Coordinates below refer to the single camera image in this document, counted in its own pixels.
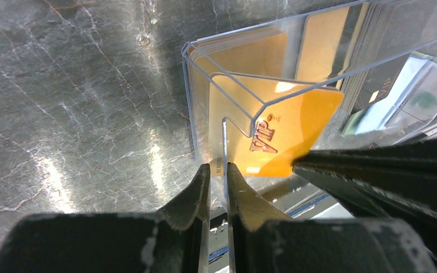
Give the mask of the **black VIP credit card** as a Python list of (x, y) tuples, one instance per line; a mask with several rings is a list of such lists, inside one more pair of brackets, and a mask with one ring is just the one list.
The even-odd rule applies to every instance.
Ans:
[(369, 69), (364, 82), (360, 86), (351, 114), (366, 109), (386, 98), (409, 56), (409, 54), (405, 54)]

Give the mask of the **orange VIP credit card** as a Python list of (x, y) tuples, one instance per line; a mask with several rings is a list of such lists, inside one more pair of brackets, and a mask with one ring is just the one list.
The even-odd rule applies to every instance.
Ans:
[[(249, 75), (215, 74), (209, 85), (208, 144), (223, 172), (222, 120), (227, 119), (227, 160), (244, 176), (287, 177), (294, 159), (309, 152), (340, 106), (344, 95), (322, 87), (302, 92), (309, 83), (284, 82)], [(264, 107), (265, 102), (299, 91), (300, 94)]]

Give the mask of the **clear acrylic card tray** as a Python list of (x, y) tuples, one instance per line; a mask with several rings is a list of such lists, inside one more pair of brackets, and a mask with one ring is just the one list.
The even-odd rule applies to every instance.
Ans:
[(198, 164), (284, 177), (310, 149), (404, 142), (437, 116), (437, 1), (354, 1), (187, 43)]

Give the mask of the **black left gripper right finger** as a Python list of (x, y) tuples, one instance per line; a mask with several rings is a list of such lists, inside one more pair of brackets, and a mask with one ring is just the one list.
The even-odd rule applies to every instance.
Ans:
[(394, 218), (295, 220), (226, 167), (231, 272), (437, 272), (422, 239)]

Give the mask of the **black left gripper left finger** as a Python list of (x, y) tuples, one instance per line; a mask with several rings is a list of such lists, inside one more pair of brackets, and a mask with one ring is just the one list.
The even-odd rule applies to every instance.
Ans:
[(0, 272), (207, 272), (211, 169), (154, 213), (32, 214), (0, 248)]

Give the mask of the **green card holder wallet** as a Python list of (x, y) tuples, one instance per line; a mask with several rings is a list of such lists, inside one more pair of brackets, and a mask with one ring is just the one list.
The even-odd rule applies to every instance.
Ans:
[(436, 116), (437, 57), (418, 51), (409, 55), (389, 95), (351, 114), (342, 128), (343, 136), (402, 130), (416, 123), (423, 125)]

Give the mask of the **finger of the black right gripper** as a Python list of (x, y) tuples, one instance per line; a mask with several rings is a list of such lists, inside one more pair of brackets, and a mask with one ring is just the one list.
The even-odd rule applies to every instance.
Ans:
[(437, 261), (437, 173), (386, 169), (295, 167), (356, 217), (407, 222)]
[(343, 177), (392, 172), (399, 175), (437, 175), (437, 139), (373, 149), (319, 150), (292, 163), (295, 174), (311, 171)]

